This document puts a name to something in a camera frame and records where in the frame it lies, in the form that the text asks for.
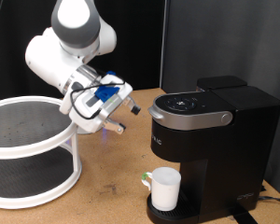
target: table surface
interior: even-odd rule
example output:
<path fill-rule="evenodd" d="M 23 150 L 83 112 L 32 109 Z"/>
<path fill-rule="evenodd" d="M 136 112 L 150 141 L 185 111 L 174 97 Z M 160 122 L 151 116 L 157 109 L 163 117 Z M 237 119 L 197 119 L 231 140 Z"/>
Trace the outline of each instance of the table surface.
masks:
<path fill-rule="evenodd" d="M 160 166 L 179 169 L 179 163 L 164 161 L 150 149 L 151 116 L 147 109 L 161 94 L 161 89 L 134 91 L 132 97 L 142 107 L 139 115 L 122 106 L 112 117 L 127 126 L 125 133 L 101 130 L 78 137 L 82 174 L 68 192 L 37 207 L 0 209 L 0 223 L 151 223 L 146 212 L 149 191 L 141 174 Z M 260 195 L 280 198 L 268 183 L 263 185 L 267 191 Z M 259 224 L 280 224 L 280 202 L 261 201 L 250 214 Z M 207 223 L 237 222 L 224 217 Z"/>

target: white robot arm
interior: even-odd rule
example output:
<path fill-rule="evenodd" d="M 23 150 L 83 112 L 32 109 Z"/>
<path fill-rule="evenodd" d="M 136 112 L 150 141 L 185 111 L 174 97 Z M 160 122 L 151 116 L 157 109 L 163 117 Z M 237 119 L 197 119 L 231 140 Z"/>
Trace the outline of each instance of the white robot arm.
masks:
<path fill-rule="evenodd" d="M 129 96 L 133 88 L 113 75 L 102 78 L 86 65 L 96 55 L 114 50 L 115 31 L 100 18 L 93 0 L 58 0 L 51 24 L 29 43 L 26 63 L 64 94 L 60 111 L 80 128 L 123 133 L 125 127 L 110 116 L 121 104 L 138 114 L 140 107 Z"/>

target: white mug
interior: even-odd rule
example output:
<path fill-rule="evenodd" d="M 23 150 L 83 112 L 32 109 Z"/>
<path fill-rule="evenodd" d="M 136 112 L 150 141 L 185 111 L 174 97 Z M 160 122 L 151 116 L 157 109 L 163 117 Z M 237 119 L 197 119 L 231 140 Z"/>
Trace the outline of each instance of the white mug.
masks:
<path fill-rule="evenodd" d="M 151 186 L 146 177 L 151 178 Z M 171 211 L 176 208 L 180 180 L 180 173 L 170 167 L 160 167 L 152 173 L 142 174 L 142 183 L 151 190 L 152 205 L 160 211 Z"/>

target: wall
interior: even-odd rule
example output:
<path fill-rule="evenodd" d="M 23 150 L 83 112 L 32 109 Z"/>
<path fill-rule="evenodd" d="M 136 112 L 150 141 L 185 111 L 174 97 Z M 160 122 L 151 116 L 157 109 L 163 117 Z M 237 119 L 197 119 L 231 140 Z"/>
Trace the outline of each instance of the wall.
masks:
<path fill-rule="evenodd" d="M 167 2 L 166 92 L 195 91 L 199 77 L 237 76 L 280 99 L 280 0 Z M 265 179 L 280 191 L 280 120 Z"/>
<path fill-rule="evenodd" d="M 29 41 L 50 27 L 54 0 L 4 1 L 0 11 L 0 100 L 22 95 L 63 97 L 36 76 L 24 55 Z M 95 1 L 102 18 L 117 32 L 114 52 L 90 65 L 113 70 L 135 90 L 159 87 L 164 0 Z"/>

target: white round rack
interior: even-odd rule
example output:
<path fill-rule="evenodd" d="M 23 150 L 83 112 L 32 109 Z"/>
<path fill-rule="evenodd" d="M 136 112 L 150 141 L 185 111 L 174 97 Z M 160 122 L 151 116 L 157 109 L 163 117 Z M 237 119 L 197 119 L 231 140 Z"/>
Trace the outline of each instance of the white round rack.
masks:
<path fill-rule="evenodd" d="M 62 101 L 24 96 L 0 101 L 0 208 L 47 203 L 81 174 L 77 126 Z"/>

